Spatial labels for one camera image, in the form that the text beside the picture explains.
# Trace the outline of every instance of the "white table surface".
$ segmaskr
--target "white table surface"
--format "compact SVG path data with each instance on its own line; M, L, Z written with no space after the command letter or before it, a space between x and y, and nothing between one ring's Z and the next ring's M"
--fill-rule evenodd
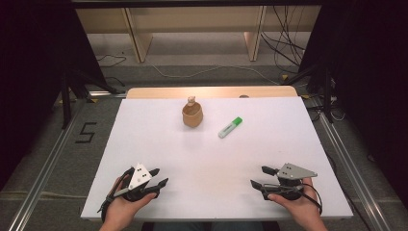
M324 218L350 218L346 202L300 97L196 99L204 119L184 125L187 99L124 99L81 218L96 213L115 179L130 166L159 168L148 186L169 178L161 194L135 219L279 220L290 214L265 201L250 180L278 184L261 166L291 163L316 172L314 186ZM217 133L234 118L243 120L225 139Z

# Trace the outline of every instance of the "person's right hand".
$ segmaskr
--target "person's right hand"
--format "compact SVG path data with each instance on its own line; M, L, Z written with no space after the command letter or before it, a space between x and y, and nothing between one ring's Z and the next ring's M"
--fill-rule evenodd
M313 186L311 178L304 178L303 184ZM317 200L316 192L309 186L304 187L304 193ZM285 207L294 221L308 231L326 231L319 214L319 208L309 199L301 196L297 200L288 200L278 194L270 194L268 199Z

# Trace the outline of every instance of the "floor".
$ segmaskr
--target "floor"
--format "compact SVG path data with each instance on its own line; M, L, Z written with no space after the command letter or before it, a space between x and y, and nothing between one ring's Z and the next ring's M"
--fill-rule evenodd
M268 33L268 36L279 39L280 34ZM309 33L292 34L292 38L296 37L296 44L304 48L309 36ZM132 75L139 76L132 72L136 71L135 66L145 75L170 79L174 85L180 78L217 76L221 79L225 75L237 76L240 81L242 75L253 75L265 81L262 82L265 85L274 85L282 81L283 75L291 77L291 72L296 71L296 66L282 56L275 56L262 40L257 61L250 62L240 33L158 34L153 38L144 64L136 63L126 35L89 35L89 40L105 76L122 76L126 88L132 84L144 84L135 84L132 79ZM280 48L284 54L292 54L289 46L282 45ZM107 81L121 88L116 79ZM299 95L307 93L305 83L307 79L295 84ZM318 104L318 97L305 100L306 107ZM40 131L31 153L23 158L0 193L0 230L9 230L10 227L13 230L98 229L100 223L82 220L79 216L119 105L118 97L101 97L97 98L97 103L92 103L75 101L72 96L76 122L62 131L62 106L59 100L56 101L54 112L47 118L48 122ZM367 230L357 214L359 211L371 230L408 230L407 210L375 162L368 158L364 141L352 121L347 116L340 119L344 115L341 110L333 113L338 119L333 125L327 124L324 116L319 117L316 112L312 111L310 115L311 119L319 117L314 125L321 143L334 159L339 181L357 210L354 210L355 216L351 219L327 220L327 226L330 230ZM81 131L86 123L103 126L95 125L97 135L92 143L84 145L78 141L84 138ZM281 230L299 230L291 220L281 221L280 225ZM140 230L140 223L133 223L128 230Z

